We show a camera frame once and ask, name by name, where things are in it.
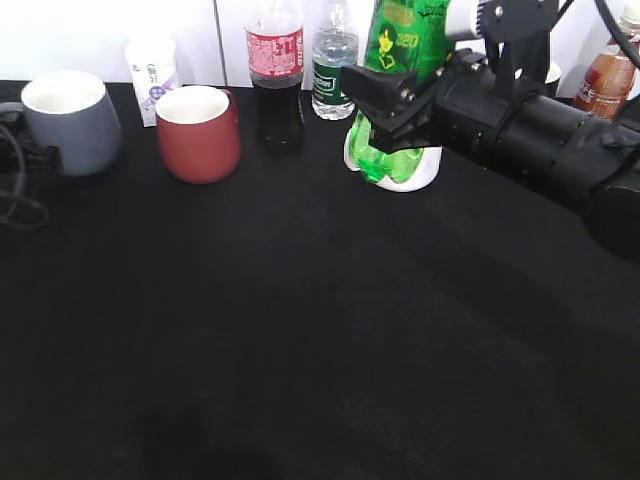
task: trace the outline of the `green label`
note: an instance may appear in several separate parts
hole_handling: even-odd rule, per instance
[[[453,49],[445,35],[449,0],[377,0],[365,66],[381,73],[418,70],[419,81]]]
[[[313,96],[325,105],[346,105],[349,97],[340,91],[340,67],[313,62]]]

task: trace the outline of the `gray mug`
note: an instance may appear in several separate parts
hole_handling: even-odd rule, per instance
[[[122,130],[104,82],[90,73],[47,74],[22,90],[24,116],[40,147],[60,149],[62,173],[79,177],[109,167],[122,147]]]

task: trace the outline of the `milk carton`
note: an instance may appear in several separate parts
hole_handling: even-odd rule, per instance
[[[176,43],[157,34],[132,35],[125,57],[142,122],[145,127],[155,127],[156,102],[168,91],[181,86],[176,68]]]

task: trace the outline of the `drink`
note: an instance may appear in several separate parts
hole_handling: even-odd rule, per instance
[[[340,68],[358,63],[358,34],[348,23],[346,0],[325,0],[325,19],[313,37],[313,97],[325,120],[347,118],[355,105],[340,90]]]
[[[301,83],[285,88],[265,88],[254,83],[253,88],[258,99],[258,139],[274,155],[299,150],[304,139]]]
[[[304,137],[302,15],[294,0],[263,0],[247,24],[251,82],[258,100],[257,133],[268,153],[297,152]]]
[[[444,64],[453,48],[445,36],[448,4],[449,0],[377,0],[365,66],[379,73],[417,70],[418,81],[424,81]],[[369,146],[370,131],[369,121],[359,113],[351,130],[351,161],[371,182],[377,183],[384,176],[396,183],[408,181],[424,150],[409,149],[387,155]]]
[[[629,41],[640,45],[640,3],[629,2],[620,20]],[[611,39],[591,64],[580,84],[573,106],[602,118],[614,118],[624,105],[636,75],[636,67]]]

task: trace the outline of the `mug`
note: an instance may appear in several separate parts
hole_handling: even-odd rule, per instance
[[[156,104],[158,143],[167,169],[188,183],[217,182],[240,161],[233,94],[207,86],[167,92]]]
[[[60,149],[62,174],[92,175],[109,167],[122,130],[104,82],[86,72],[61,71],[29,83],[21,95],[33,140]]]

